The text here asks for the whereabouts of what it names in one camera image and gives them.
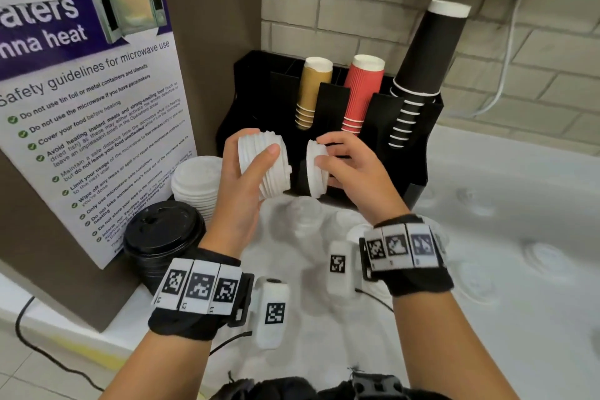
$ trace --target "poster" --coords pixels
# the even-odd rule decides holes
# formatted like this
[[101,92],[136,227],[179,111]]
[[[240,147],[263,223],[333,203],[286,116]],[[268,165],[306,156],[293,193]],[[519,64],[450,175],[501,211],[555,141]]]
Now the poster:
[[167,2],[0,1],[0,147],[105,268],[196,155]]

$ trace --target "red rippled cup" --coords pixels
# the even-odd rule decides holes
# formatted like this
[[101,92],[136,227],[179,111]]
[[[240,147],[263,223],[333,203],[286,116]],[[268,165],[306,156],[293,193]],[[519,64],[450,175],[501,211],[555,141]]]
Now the red rippled cup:
[[374,55],[354,56],[344,87],[350,88],[350,99],[342,130],[358,134],[374,93],[378,93],[383,79],[385,61]]

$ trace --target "white power cord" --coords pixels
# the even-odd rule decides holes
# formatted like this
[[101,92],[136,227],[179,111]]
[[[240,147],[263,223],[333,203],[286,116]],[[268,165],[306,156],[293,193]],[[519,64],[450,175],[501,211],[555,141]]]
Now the white power cord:
[[502,63],[502,71],[500,72],[500,82],[498,83],[498,88],[496,90],[496,95],[492,98],[492,101],[485,105],[483,108],[478,109],[471,114],[457,114],[451,113],[450,116],[459,116],[459,117],[475,117],[480,116],[487,111],[489,111],[493,106],[498,103],[500,97],[502,96],[502,92],[504,91],[504,84],[506,82],[506,74],[508,72],[508,65],[511,61],[511,57],[513,55],[513,37],[515,34],[515,23],[517,21],[517,11],[519,9],[519,5],[521,5],[521,0],[515,0],[514,6],[512,7],[511,14],[511,23],[508,28],[508,36],[506,38],[506,55],[504,56],[504,62]]

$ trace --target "stack of black cups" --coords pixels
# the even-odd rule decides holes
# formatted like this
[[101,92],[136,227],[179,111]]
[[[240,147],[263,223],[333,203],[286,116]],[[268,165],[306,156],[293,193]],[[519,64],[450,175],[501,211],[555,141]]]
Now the stack of black cups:
[[184,202],[161,201],[139,211],[128,223],[124,251],[152,294],[173,258],[197,249],[206,233],[198,211]]
[[390,88],[393,96],[404,98],[390,147],[406,145],[421,108],[438,98],[470,10],[468,5],[444,0],[429,4]]

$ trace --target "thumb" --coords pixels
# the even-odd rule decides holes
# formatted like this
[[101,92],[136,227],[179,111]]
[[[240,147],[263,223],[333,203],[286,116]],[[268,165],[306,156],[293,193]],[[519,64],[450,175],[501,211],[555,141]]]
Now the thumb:
[[278,144],[272,144],[254,157],[254,160],[252,160],[240,178],[244,184],[251,188],[258,188],[266,172],[275,164],[280,151],[281,149]]
[[351,184],[356,178],[356,169],[333,155],[319,155],[314,158],[314,164],[334,176],[343,186]]

